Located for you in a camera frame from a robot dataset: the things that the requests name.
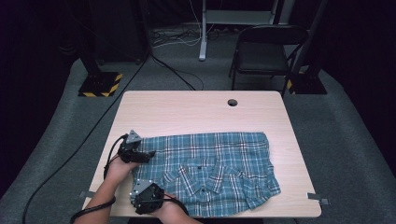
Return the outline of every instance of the shirt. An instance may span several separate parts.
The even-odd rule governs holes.
[[[134,169],[175,194],[191,216],[227,217],[280,193],[264,133],[198,133],[144,138],[139,151],[156,151]]]

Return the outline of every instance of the plaid shirt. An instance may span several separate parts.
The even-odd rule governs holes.
[[[264,133],[199,133],[144,138],[139,151],[156,151],[134,169],[175,194],[191,216],[227,217],[280,193]]]

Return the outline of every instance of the chair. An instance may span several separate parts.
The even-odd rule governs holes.
[[[229,77],[233,86],[237,74],[284,76],[282,98],[290,80],[297,51],[308,38],[308,32],[296,25],[258,25],[241,32],[236,42]],[[285,46],[292,52],[286,56]]]

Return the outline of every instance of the chair seat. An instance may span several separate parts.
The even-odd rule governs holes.
[[[244,72],[285,73],[289,70],[285,50],[281,45],[241,43],[237,69]]]

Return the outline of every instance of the chair backrest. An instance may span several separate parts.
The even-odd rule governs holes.
[[[254,42],[276,45],[302,45],[308,32],[296,25],[257,25],[243,30],[238,43]]]

